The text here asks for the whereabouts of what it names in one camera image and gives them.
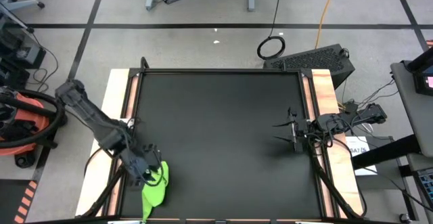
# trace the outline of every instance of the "wooden board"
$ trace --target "wooden board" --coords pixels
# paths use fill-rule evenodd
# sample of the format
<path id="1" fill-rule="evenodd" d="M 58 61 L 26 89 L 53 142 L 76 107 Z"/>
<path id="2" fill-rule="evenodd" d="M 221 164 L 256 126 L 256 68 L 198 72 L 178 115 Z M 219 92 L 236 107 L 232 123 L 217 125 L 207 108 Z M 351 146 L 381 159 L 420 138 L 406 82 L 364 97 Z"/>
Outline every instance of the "wooden board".
<path id="1" fill-rule="evenodd" d="M 319 113 L 339 113 L 329 70 L 313 70 L 313 84 L 316 91 Z M 343 133 L 336 135 L 335 138 L 346 143 L 346 136 Z M 350 160 L 350 153 L 337 141 L 334 141 L 334 145 L 327 149 L 327 153 L 334 185 L 352 209 L 360 215 L 363 212 L 363 207 L 358 193 L 352 161 Z M 345 217 L 341 209 L 340 216 L 342 218 Z"/>
<path id="2" fill-rule="evenodd" d="M 129 69 L 112 69 L 101 110 L 110 118 L 120 118 L 123 98 L 127 89 Z M 99 148 L 97 141 L 93 140 L 90 155 Z M 75 215 L 86 212 L 97 200 L 107 185 L 112 159 L 104 152 L 96 153 L 87 167 L 87 172 L 81 188 L 80 199 Z"/>
<path id="3" fill-rule="evenodd" d="M 128 73 L 129 69 L 113 69 L 110 73 L 102 111 L 111 118 L 120 118 L 124 93 L 128 81 Z M 309 82 L 306 78 L 304 78 L 303 82 L 309 116 L 311 119 L 314 119 Z M 329 70 L 313 70 L 313 83 L 315 86 L 320 114 L 339 113 Z M 133 80 L 133 84 L 131 85 L 131 96 L 128 102 L 127 117 L 132 115 L 132 105 L 134 102 L 133 97 L 135 96 L 136 87 L 137 79 Z M 336 137 L 337 139 L 346 142 L 346 138 L 343 134 L 337 135 Z M 98 147 L 97 142 L 94 141 L 91 154 L 96 151 Z M 356 213 L 361 214 L 363 208 L 357 189 L 355 173 L 353 172 L 352 163 L 350 161 L 350 154 L 343 146 L 338 145 L 336 142 L 334 142 L 332 148 L 328 149 L 328 154 L 334 184 L 343 195 L 344 199 L 352 206 L 353 210 Z M 77 215 L 83 214 L 87 211 L 106 186 L 110 172 L 110 165 L 111 159 L 106 156 L 104 152 L 96 154 L 95 158 L 90 162 L 76 210 Z M 323 183 L 322 190 L 327 216 L 332 217 L 333 213 L 329 192 Z M 114 188 L 114 196 L 112 196 L 110 201 L 111 205 L 109 208 L 109 214 L 111 215 L 113 215 L 115 211 L 117 193 L 118 185 Z"/>

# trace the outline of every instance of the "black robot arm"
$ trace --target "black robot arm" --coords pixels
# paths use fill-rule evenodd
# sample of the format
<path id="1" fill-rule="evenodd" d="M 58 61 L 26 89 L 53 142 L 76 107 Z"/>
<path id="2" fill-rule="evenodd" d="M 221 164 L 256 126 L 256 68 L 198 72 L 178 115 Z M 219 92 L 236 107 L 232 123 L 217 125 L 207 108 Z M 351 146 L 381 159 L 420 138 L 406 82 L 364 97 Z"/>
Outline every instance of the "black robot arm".
<path id="1" fill-rule="evenodd" d="M 156 146 L 137 144 L 128 125 L 105 115 L 89 101 L 84 85 L 67 81 L 55 90 L 55 96 L 70 106 L 92 129 L 99 146 L 112 158 L 119 157 L 125 169 L 136 180 L 153 180 L 150 171 L 157 171 L 161 159 Z"/>

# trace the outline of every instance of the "black keyboard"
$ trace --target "black keyboard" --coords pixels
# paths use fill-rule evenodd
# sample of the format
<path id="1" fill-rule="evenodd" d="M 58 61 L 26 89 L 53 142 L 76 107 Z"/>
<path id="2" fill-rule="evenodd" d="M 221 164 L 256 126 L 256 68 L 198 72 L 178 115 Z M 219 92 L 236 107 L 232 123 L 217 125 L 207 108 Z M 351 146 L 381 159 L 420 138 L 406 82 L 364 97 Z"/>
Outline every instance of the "black keyboard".
<path id="1" fill-rule="evenodd" d="M 433 169 L 417 171 L 414 178 L 428 204 L 433 208 Z"/>

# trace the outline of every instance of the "wooden table frame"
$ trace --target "wooden table frame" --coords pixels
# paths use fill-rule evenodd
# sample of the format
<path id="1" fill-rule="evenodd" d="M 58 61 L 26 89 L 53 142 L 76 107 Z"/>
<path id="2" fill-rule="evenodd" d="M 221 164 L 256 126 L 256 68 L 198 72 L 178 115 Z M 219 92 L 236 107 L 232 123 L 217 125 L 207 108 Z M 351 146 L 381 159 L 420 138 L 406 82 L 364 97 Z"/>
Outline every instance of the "wooden table frame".
<path id="1" fill-rule="evenodd" d="M 137 75 L 134 76 L 134 74 L 132 77 L 130 77 L 130 72 L 131 71 L 129 69 L 111 70 L 106 87 L 106 94 L 101 107 L 102 111 L 105 112 L 110 118 L 121 118 L 122 116 L 125 118 L 130 118 L 133 115 L 139 77 Z M 305 76 L 302 79 L 304 83 L 307 108 L 311 120 L 314 120 L 316 114 L 339 113 L 336 94 L 334 91 L 334 86 L 332 85 L 331 74 L 329 73 L 329 70 L 311 70 L 310 78 Z M 344 134 L 336 135 L 335 138 L 344 143 L 346 142 L 346 137 Z M 96 140 L 94 140 L 90 154 L 94 153 L 94 151 L 96 151 L 98 148 L 99 146 Z M 326 168 L 327 166 L 324 166 L 323 159 L 321 158 L 319 159 L 320 163 L 325 169 L 331 170 L 334 185 L 342 194 L 347 203 L 350 204 L 352 209 L 360 215 L 363 212 L 363 207 L 359 197 L 357 182 L 355 179 L 352 162 L 350 161 L 349 152 L 343 145 L 334 142 L 334 146 L 327 149 L 327 157 L 329 163 L 328 168 Z M 78 201 L 76 215 L 81 215 L 86 212 L 99 197 L 101 191 L 108 182 L 110 171 L 113 171 L 113 165 L 112 159 L 103 151 L 96 153 L 96 155 L 93 157 L 93 160 L 87 167 L 87 173 L 83 181 L 83 187 L 81 190 L 80 199 Z M 120 184 L 118 182 L 112 192 L 110 204 L 105 208 L 104 212 L 106 212 L 105 214 L 107 215 L 116 214 L 116 203 L 118 200 L 119 186 Z M 340 217 L 344 218 L 344 213 L 340 208 L 335 206 L 334 201 L 331 199 L 330 194 L 323 182 L 321 182 L 321 191 L 323 194 L 323 204 L 326 216 L 337 217 L 340 215 Z"/>

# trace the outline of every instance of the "office chair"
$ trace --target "office chair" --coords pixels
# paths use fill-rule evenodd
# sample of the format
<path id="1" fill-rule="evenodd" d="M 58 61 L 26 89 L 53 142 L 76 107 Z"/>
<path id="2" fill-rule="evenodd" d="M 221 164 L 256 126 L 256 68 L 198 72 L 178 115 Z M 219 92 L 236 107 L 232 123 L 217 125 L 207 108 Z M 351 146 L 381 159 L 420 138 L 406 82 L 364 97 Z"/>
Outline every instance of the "office chair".
<path id="1" fill-rule="evenodd" d="M 20 19 L 18 19 L 11 11 L 20 9 L 23 7 L 28 7 L 30 5 L 38 5 L 40 8 L 44 8 L 45 4 L 37 0 L 28 1 L 17 1 L 17 0 L 0 0 L 0 17 L 6 15 L 8 18 L 12 19 L 15 23 L 19 24 L 22 28 L 25 28 L 29 33 L 33 33 L 34 30 L 31 27 L 27 27 Z"/>

